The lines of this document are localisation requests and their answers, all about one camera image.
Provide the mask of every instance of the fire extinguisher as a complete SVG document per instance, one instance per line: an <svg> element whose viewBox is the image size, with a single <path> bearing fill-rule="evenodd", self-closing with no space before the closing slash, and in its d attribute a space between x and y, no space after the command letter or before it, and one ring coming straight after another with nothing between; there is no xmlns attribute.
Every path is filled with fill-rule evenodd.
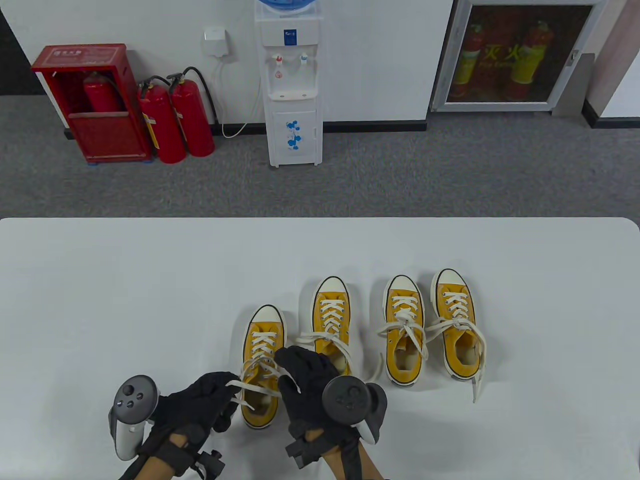
<svg viewBox="0 0 640 480"><path fill-rule="evenodd" d="M505 92L507 100L522 102L527 99L538 67L544 60L553 39L554 33L546 22L538 22L529 30L520 49L519 58L511 71L511 78Z"/></svg>
<svg viewBox="0 0 640 480"><path fill-rule="evenodd" d="M458 99L468 93L480 52L484 47L484 38L485 31L482 25L472 24L469 26L460 51L456 73L453 75L450 97Z"/></svg>
<svg viewBox="0 0 640 480"><path fill-rule="evenodd" d="M168 80L172 82L170 88L171 102L175 109L175 114L182 127L189 153L194 157L208 157L216 150L213 134L204 109L202 96L198 84L192 80L186 80L185 75L194 71L200 77L207 93L211 109L213 110L214 121L217 122L216 108L207 83L200 71L195 67L187 68L181 74L169 75Z"/></svg>
<svg viewBox="0 0 640 480"><path fill-rule="evenodd" d="M83 88L94 112L123 111L118 88L109 77L92 72L84 79Z"/></svg>
<svg viewBox="0 0 640 480"><path fill-rule="evenodd" d="M180 163L187 158L187 150L171 105L169 90L164 86L154 85L153 80L170 85L162 77L154 76L144 80L138 89L140 107L160 161L168 164Z"/></svg>

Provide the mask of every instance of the electrical socket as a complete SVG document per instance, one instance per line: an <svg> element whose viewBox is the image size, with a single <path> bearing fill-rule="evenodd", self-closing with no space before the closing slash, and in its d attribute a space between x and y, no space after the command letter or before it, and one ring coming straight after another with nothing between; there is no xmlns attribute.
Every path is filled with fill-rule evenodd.
<svg viewBox="0 0 640 480"><path fill-rule="evenodd" d="M229 55L227 30L222 27L205 29L202 37L202 51L210 57L222 58L225 55Z"/></svg>

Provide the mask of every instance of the yellow label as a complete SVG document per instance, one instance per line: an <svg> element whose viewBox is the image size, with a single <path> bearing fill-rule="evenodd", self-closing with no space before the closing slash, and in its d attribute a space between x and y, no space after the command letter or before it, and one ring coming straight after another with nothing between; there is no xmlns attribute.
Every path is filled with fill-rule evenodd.
<svg viewBox="0 0 640 480"><path fill-rule="evenodd" d="M154 143L154 147L156 148L156 150L160 150L160 145L158 145L158 139L156 138L156 132L154 132L154 125L156 124L156 121L153 118L149 118L144 113L142 114L142 116L145 117L145 123L149 128L149 133L151 134L151 141Z"/></svg>
<svg viewBox="0 0 640 480"><path fill-rule="evenodd" d="M474 74L474 69L480 56L480 50L477 52L465 52L460 54L460 60L458 60L458 66L456 67L456 73L453 76L453 83L455 85L466 85L471 80L471 76Z"/></svg>
<svg viewBox="0 0 640 480"><path fill-rule="evenodd" d="M511 80L515 83L529 84L533 82L540 62L545 57L546 47L522 47L520 59L513 65Z"/></svg>

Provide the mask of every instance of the canvas sneaker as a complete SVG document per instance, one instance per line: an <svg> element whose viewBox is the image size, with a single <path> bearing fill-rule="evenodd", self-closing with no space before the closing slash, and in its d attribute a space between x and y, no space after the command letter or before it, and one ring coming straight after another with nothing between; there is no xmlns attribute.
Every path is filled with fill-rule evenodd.
<svg viewBox="0 0 640 480"><path fill-rule="evenodd" d="M387 339L387 375L396 385L410 387L429 355L424 342L424 302L411 278L398 275L387 284L383 316L385 326L378 334Z"/></svg>
<svg viewBox="0 0 640 480"><path fill-rule="evenodd" d="M284 348L287 324L280 311L264 305L253 315L244 336L243 370L240 381L229 385L242 389L242 415L248 426L266 428L278 413L280 371L274 354Z"/></svg>
<svg viewBox="0 0 640 480"><path fill-rule="evenodd" d="M431 304L438 323L427 333L432 338L442 334L445 368L456 380L472 381L475 403L484 375L486 341L477 327L469 287L458 272L445 269L433 277Z"/></svg>
<svg viewBox="0 0 640 480"><path fill-rule="evenodd" d="M341 375L351 375L350 326L351 303L347 286L337 276L330 276L320 284L314 296L310 331L302 333L296 342L312 346L317 353L328 356Z"/></svg>

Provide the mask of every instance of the red metal cabinet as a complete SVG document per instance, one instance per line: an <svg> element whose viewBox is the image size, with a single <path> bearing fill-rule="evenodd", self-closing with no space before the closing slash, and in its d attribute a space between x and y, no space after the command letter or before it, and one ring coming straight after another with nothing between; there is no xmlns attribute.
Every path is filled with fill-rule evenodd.
<svg viewBox="0 0 640 480"><path fill-rule="evenodd" d="M152 159L126 45L48 46L32 68L44 76L87 162ZM113 82L122 96L122 111L93 111L83 83L94 72Z"/></svg>

